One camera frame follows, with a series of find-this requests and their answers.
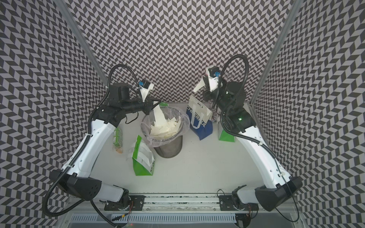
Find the white receipt piece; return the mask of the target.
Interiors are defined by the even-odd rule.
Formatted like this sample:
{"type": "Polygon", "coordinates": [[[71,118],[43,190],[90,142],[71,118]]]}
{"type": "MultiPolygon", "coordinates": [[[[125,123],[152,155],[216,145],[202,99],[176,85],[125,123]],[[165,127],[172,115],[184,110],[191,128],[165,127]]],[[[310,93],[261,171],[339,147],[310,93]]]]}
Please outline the white receipt piece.
{"type": "Polygon", "coordinates": [[[206,86],[206,78],[202,77],[200,81],[197,83],[197,85],[194,87],[193,92],[197,93],[200,89],[204,88],[206,86]]]}

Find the white receipt from bag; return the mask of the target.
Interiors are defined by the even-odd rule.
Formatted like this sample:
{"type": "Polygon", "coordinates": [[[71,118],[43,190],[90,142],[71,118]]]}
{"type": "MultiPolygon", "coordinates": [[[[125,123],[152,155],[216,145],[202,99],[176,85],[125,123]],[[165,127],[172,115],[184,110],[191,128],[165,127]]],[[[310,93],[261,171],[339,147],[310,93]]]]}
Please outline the white receipt from bag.
{"type": "Polygon", "coordinates": [[[153,109],[154,116],[155,116],[155,127],[165,127],[167,126],[167,120],[164,116],[164,113],[162,112],[160,106],[158,105],[153,109]]]}

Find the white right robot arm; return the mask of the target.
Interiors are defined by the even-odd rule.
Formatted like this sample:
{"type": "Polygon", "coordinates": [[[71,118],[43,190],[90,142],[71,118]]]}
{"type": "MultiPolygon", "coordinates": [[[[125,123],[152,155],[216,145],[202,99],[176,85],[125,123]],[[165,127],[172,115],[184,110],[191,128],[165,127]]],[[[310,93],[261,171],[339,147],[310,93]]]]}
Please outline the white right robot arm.
{"type": "Polygon", "coordinates": [[[274,152],[265,143],[251,114],[240,104],[246,94],[241,93],[238,82],[223,82],[221,87],[214,82],[204,82],[203,98],[206,101],[217,99],[221,111],[220,122],[225,132],[236,137],[247,150],[263,179],[259,187],[241,186],[232,192],[235,207],[249,203],[260,204],[266,211],[272,211],[289,199],[303,186],[301,177],[292,176],[276,159],[274,152]]]}

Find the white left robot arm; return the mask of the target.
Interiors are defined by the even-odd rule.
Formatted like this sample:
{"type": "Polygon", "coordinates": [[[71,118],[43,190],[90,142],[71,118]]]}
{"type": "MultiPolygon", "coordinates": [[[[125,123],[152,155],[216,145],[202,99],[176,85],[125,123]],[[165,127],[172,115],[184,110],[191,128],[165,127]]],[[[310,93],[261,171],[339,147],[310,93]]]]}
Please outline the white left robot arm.
{"type": "Polygon", "coordinates": [[[43,207],[48,207],[52,191],[59,187],[64,192],[78,197],[81,201],[100,199],[128,205],[127,190],[103,183],[92,178],[91,172],[105,143],[117,129],[120,122],[130,113],[143,112],[149,114],[160,102],[148,94],[154,84],[142,80],[138,83],[137,94],[141,100],[130,98],[130,85],[116,83],[109,87],[105,98],[89,117],[87,133],[80,146],[61,169],[50,173],[53,182],[46,193],[43,207]]]}

